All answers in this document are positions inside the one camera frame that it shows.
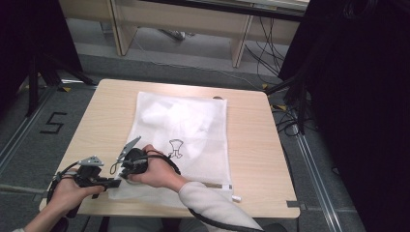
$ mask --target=black drawing on cloth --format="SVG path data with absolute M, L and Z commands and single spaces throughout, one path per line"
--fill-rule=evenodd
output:
M 173 151 L 171 153 L 168 153 L 168 157 L 169 158 L 176 157 L 178 159 L 181 158 L 182 154 L 179 152 L 179 150 L 182 144 L 184 144 L 184 142 L 181 139 L 171 139 L 169 140 L 169 143 L 171 144 Z

